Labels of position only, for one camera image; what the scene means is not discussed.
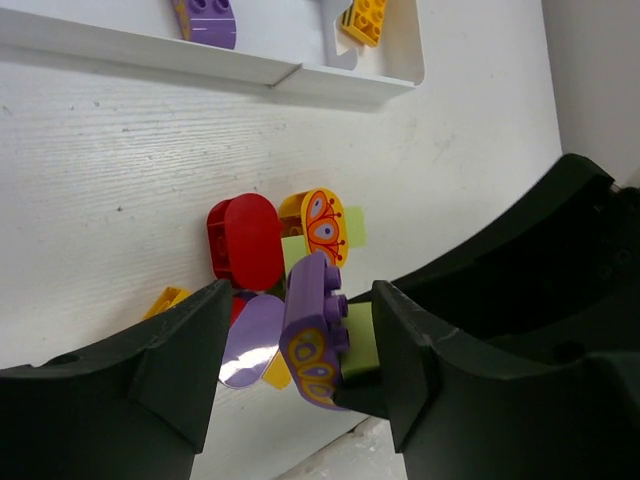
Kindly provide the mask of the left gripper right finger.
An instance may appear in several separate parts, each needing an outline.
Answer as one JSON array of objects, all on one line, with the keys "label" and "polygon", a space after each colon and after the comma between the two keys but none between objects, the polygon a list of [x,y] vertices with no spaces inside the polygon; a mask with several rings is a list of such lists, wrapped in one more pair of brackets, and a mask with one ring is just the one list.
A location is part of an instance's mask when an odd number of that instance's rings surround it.
[{"label": "left gripper right finger", "polygon": [[411,479],[635,479],[639,290],[629,287],[538,341],[495,346],[386,281],[372,288],[378,367],[340,407],[385,419]]}]

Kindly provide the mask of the purple patterned lego brick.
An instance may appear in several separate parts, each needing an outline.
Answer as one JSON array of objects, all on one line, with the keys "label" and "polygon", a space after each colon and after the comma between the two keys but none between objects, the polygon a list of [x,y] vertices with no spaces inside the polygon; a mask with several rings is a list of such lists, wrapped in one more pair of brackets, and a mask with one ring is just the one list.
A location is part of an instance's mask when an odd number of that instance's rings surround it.
[{"label": "purple patterned lego brick", "polygon": [[333,395],[341,384],[340,356],[349,350],[343,325],[348,301],[340,269],[323,253],[299,260],[287,277],[279,349],[301,397],[328,410],[341,408]]}]

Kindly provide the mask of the purple rounded lego piece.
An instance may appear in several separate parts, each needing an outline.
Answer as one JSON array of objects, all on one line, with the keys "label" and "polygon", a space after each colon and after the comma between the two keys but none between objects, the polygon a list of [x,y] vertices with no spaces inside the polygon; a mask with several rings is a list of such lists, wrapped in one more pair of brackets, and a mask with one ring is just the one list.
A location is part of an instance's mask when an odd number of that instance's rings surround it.
[{"label": "purple rounded lego piece", "polygon": [[245,389],[262,380],[272,359],[280,352],[283,320],[284,302],[280,298],[257,294],[248,302],[228,332],[219,372],[223,385]]}]

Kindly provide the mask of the light green wedge lego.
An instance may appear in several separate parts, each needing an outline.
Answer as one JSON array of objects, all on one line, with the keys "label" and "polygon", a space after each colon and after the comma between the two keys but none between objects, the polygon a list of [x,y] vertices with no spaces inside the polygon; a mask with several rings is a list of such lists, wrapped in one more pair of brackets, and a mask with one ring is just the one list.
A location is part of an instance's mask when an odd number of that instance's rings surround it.
[{"label": "light green wedge lego", "polygon": [[367,243],[367,230],[363,209],[357,206],[346,207],[345,225],[349,248],[364,247]]}]

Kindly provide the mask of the yellow striped lego brick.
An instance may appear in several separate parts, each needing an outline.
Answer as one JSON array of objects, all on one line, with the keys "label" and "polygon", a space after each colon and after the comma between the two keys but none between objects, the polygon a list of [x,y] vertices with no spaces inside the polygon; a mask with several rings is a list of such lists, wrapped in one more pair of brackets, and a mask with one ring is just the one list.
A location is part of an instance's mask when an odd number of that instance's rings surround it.
[{"label": "yellow striped lego brick", "polygon": [[342,31],[363,45],[377,47],[386,6],[386,0],[354,0],[339,17]]}]

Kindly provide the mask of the light green square lego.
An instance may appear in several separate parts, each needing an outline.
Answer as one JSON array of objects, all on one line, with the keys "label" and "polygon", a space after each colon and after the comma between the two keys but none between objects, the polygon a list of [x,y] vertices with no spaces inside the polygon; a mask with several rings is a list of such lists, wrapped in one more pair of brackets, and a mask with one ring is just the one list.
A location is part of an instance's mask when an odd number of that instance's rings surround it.
[{"label": "light green square lego", "polygon": [[343,326],[349,336],[349,348],[341,355],[340,365],[347,382],[379,368],[371,303],[350,304]]}]

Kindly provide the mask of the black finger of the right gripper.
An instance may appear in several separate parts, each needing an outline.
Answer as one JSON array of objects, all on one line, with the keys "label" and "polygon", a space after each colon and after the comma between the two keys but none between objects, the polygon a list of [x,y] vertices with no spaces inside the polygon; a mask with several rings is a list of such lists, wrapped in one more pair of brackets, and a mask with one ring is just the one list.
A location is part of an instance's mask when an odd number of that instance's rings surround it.
[{"label": "black finger of the right gripper", "polygon": [[368,296],[384,365],[423,354],[457,365],[635,365],[639,191],[564,155],[479,233]]}]

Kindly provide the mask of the small orange lego piece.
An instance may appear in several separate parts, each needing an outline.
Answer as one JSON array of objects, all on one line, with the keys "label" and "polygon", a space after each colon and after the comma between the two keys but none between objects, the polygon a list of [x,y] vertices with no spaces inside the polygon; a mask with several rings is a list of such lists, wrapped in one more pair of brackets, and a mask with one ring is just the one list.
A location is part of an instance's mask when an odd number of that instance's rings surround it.
[{"label": "small orange lego piece", "polygon": [[277,390],[283,390],[290,384],[291,374],[281,352],[274,356],[262,380]]}]

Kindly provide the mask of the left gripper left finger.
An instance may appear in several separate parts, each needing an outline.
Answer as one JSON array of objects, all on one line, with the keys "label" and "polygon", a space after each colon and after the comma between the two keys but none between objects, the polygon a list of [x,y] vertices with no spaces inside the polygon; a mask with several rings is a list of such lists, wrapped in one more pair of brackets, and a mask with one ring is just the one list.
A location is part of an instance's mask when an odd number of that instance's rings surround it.
[{"label": "left gripper left finger", "polygon": [[206,442],[232,295],[176,306],[41,366],[1,373],[5,479],[187,479]]}]

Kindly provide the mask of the purple tan lego piece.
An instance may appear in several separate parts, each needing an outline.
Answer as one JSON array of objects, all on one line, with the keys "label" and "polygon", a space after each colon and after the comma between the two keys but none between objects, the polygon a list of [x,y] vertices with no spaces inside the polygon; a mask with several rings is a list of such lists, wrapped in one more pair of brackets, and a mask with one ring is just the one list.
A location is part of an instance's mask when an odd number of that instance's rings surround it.
[{"label": "purple tan lego piece", "polygon": [[171,4],[185,41],[235,49],[237,27],[229,0],[172,0]]}]

